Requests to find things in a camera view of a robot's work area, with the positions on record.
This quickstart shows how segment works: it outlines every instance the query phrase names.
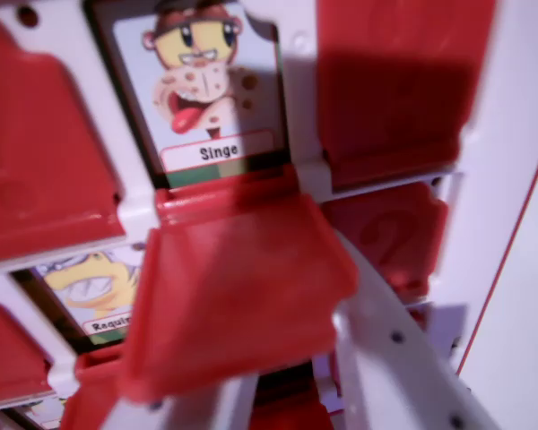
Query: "yellow character face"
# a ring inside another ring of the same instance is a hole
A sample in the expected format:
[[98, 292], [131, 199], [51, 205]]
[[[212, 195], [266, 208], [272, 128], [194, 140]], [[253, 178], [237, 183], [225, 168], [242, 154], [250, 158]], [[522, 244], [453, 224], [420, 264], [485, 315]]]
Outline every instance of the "yellow character face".
[[85, 260], [61, 262], [44, 280], [54, 290], [68, 289], [71, 307], [111, 309], [131, 304], [137, 277], [122, 262], [112, 262], [104, 253], [89, 254]]
[[168, 68], [199, 67], [229, 62], [237, 48], [239, 32], [240, 27], [232, 20], [193, 21], [161, 34], [153, 45]]

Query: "red stripe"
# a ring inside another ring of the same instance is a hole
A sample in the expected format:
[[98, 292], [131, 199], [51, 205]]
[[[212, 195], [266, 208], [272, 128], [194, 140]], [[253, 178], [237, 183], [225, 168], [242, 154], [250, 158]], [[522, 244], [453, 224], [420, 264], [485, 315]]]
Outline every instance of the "red stripe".
[[496, 272], [496, 276], [494, 277], [494, 281], [492, 282], [492, 286], [490, 287], [490, 291], [488, 293], [488, 296], [486, 297], [486, 302], [484, 303], [484, 307], [482, 308], [481, 314], [478, 317], [478, 322], [476, 323], [476, 327], [474, 328], [473, 335], [470, 338], [470, 341], [468, 342], [466, 351], [464, 352], [463, 360], [460, 362], [460, 366], [458, 367], [458, 370], [456, 371], [457, 374], [460, 374], [463, 370], [464, 362], [466, 361], [466, 358], [468, 357], [470, 348], [472, 347], [474, 339], [476, 338], [476, 334], [478, 333], [478, 329], [481, 326], [482, 317], [484, 316], [484, 313], [486, 312], [488, 303], [490, 302], [490, 299], [492, 298], [492, 295], [494, 294], [496, 283], [499, 280], [500, 273], [502, 273], [502, 269], [504, 268], [504, 263], [506, 262], [508, 254], [510, 253], [510, 248], [512, 247], [514, 238], [516, 237], [516, 232], [520, 228], [520, 223], [522, 222], [522, 218], [524, 217], [526, 208], [528, 207], [528, 203], [530, 202], [530, 197], [532, 196], [532, 193], [534, 192], [534, 188], [536, 187], [537, 181], [538, 181], [538, 168], [536, 169], [536, 173], [534, 174], [534, 180], [532, 181], [532, 184], [530, 185], [530, 189], [528, 190], [528, 195], [526, 196], [524, 206], [522, 207], [522, 210], [520, 211], [520, 215], [518, 216], [518, 222], [516, 223], [514, 230], [512, 231], [512, 236], [510, 237], [510, 241], [508, 242], [508, 247], [506, 248], [506, 252], [502, 256], [502, 262], [500, 263], [499, 270]]

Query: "white name label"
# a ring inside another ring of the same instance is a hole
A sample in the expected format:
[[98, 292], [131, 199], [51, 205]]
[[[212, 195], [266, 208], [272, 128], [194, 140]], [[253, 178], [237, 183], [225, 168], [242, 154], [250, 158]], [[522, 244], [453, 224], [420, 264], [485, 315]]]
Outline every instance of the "white name label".
[[53, 419], [52, 421], [46, 421], [45, 423], [41, 424], [42, 428], [49, 430], [52, 428], [59, 428], [60, 427], [60, 420], [59, 419]]
[[167, 172], [197, 168], [209, 164], [242, 159], [274, 151], [273, 134], [269, 130], [221, 137], [212, 141], [172, 146], [161, 151], [161, 163]]
[[99, 318], [98, 320], [85, 322], [82, 324], [82, 327], [86, 334], [98, 334], [104, 331], [121, 329], [129, 325], [131, 315], [131, 312], [111, 315], [105, 318]]

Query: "monkey eyes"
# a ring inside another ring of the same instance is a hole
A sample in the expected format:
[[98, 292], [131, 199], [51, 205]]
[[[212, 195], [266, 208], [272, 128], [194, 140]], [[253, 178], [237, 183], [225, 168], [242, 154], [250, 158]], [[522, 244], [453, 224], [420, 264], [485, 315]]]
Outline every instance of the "monkey eyes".
[[183, 39], [183, 43], [186, 45], [186, 47], [192, 47], [194, 44], [194, 38], [191, 35], [191, 29], [188, 25], [181, 27], [181, 38]]
[[236, 31], [233, 29], [231, 24], [223, 24], [223, 38], [225, 39], [225, 43], [227, 43], [228, 47], [233, 45], [233, 42], [235, 41], [235, 33]]

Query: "monkey tongue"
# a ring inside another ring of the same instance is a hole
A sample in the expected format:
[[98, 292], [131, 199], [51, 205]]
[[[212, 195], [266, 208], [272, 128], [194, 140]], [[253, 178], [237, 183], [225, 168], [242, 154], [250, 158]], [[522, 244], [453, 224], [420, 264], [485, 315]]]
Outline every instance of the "monkey tongue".
[[185, 107], [180, 109], [173, 118], [171, 128], [179, 134], [187, 133], [197, 124], [204, 110], [201, 107]]

